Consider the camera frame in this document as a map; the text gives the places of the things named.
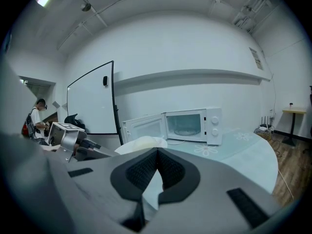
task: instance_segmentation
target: white cloth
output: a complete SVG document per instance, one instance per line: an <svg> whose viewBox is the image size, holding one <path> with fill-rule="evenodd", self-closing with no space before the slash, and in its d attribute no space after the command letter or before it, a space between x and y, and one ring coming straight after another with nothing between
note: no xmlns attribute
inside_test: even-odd
<svg viewBox="0 0 312 234"><path fill-rule="evenodd" d="M43 124L43 122L41 122L41 119L40 119L39 110L36 107L34 107L34 110L31 112L31 120L32 120L34 126L37 123ZM39 128L39 130L40 130L40 134L37 132L35 133L36 138L44 138L44 129Z"/></svg>

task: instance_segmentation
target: microwave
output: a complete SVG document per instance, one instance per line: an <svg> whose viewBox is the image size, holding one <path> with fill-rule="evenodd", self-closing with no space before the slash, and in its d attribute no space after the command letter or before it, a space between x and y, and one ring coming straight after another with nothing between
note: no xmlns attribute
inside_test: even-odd
<svg viewBox="0 0 312 234"><path fill-rule="evenodd" d="M142 136L206 142L222 142L221 108L166 112L122 122L126 142Z"/></svg>

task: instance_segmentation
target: man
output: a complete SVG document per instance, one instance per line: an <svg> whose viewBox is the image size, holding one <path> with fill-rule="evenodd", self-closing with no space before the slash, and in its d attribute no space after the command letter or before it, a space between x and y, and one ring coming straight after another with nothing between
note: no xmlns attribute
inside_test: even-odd
<svg viewBox="0 0 312 234"><path fill-rule="evenodd" d="M47 142L45 142L44 129L48 129L49 127L40 120L39 111L42 111L46 108L47 106L45 105L45 100L39 99L31 112L31 120L33 122L33 126L35 126L39 130L35 132L35 141L39 145L44 146L48 145Z"/></svg>

